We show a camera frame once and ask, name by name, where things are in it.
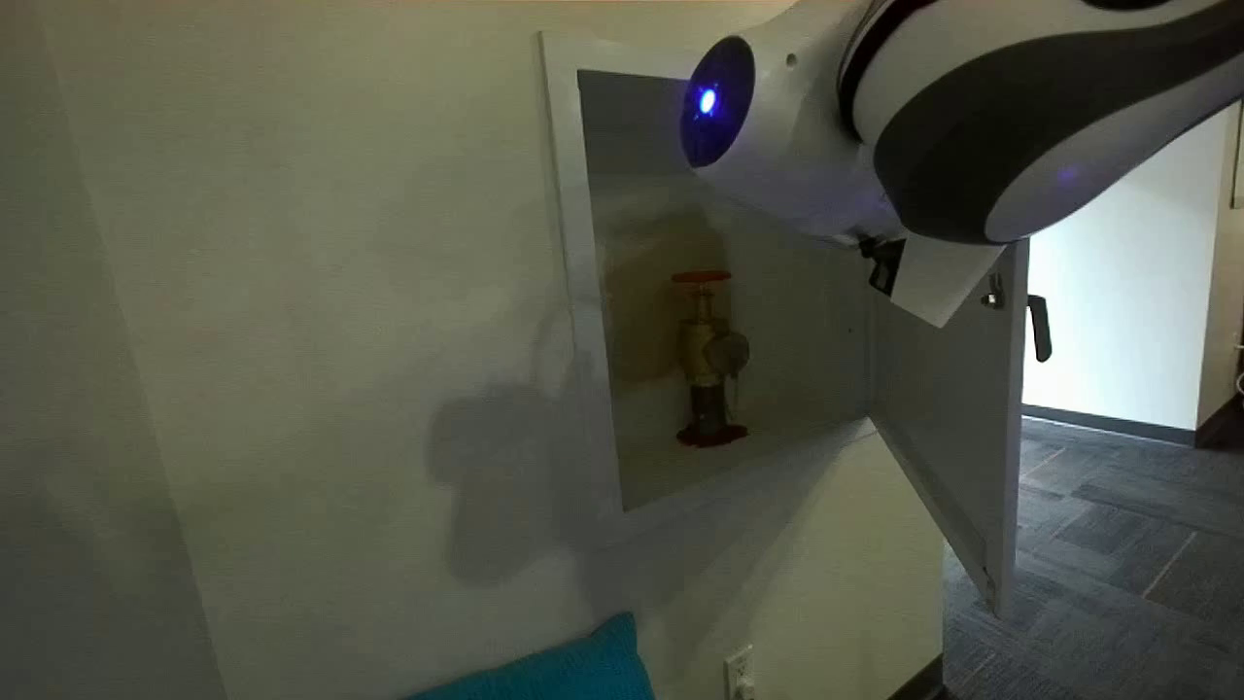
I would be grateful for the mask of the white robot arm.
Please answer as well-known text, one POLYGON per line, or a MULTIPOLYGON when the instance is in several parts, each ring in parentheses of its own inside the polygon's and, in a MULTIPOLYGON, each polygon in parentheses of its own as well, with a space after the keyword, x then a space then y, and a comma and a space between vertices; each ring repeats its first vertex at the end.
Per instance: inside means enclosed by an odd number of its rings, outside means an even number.
POLYGON ((1244 0, 792 0, 703 49, 682 148, 949 321, 992 264, 1244 96, 1244 0))

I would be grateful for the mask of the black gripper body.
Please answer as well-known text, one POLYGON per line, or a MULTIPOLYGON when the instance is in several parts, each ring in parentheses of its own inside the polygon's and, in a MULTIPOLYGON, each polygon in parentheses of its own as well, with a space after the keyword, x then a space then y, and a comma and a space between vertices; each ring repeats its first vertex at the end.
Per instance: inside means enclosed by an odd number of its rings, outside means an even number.
POLYGON ((1001 264, 1002 245, 957 245, 919 233, 862 233, 861 251, 873 259, 866 282, 900 311, 949 326, 970 297, 1001 264))

